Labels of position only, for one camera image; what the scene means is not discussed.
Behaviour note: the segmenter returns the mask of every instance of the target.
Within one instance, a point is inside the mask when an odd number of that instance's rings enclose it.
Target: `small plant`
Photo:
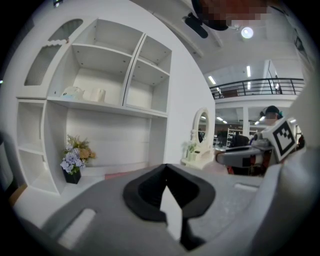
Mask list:
[[[197,144],[196,143],[191,143],[189,146],[188,146],[188,150],[190,153],[193,153],[196,149],[196,146]]]
[[[96,158],[96,153],[89,148],[89,142],[86,139],[80,141],[79,136],[67,136],[67,146],[63,153],[60,166],[70,175],[84,169],[89,159]]]

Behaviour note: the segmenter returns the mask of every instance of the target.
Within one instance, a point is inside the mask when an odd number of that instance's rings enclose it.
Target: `artificial flower arrangement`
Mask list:
[[[186,158],[188,161],[192,161],[193,158],[195,158],[195,155],[193,154],[195,152],[197,144],[193,141],[188,141],[184,143],[186,147]]]
[[[68,176],[77,175],[77,184],[81,177],[80,170],[86,167],[86,163],[88,163],[90,159],[96,158],[96,153],[89,148],[89,142],[86,139],[81,141],[79,136],[73,137],[70,135],[67,136],[67,146],[63,150],[63,153],[64,158],[60,166],[64,170],[64,177],[66,181],[69,182],[70,180],[74,180]]]

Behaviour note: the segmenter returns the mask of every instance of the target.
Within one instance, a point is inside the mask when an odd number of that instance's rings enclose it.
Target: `vanity mirror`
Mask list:
[[[188,151],[188,157],[181,160],[188,167],[202,170],[214,160],[212,148],[213,138],[210,129],[214,124],[210,122],[209,112],[206,107],[199,109],[193,122],[191,144],[195,145],[192,152]]]

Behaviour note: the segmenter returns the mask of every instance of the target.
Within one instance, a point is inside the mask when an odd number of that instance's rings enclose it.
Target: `person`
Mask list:
[[[232,137],[230,148],[243,147],[249,145],[249,138],[246,136],[239,135],[239,132],[236,131],[235,135]]]
[[[268,106],[265,110],[265,123],[268,126],[273,126],[281,118],[283,118],[282,112],[276,106]]]

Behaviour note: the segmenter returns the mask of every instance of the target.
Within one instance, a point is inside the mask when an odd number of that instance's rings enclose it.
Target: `oval mirror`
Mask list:
[[[199,126],[198,126],[199,143],[202,143],[206,138],[207,125],[208,125],[208,116],[207,116],[207,113],[203,112],[201,114],[201,117],[199,120]]]

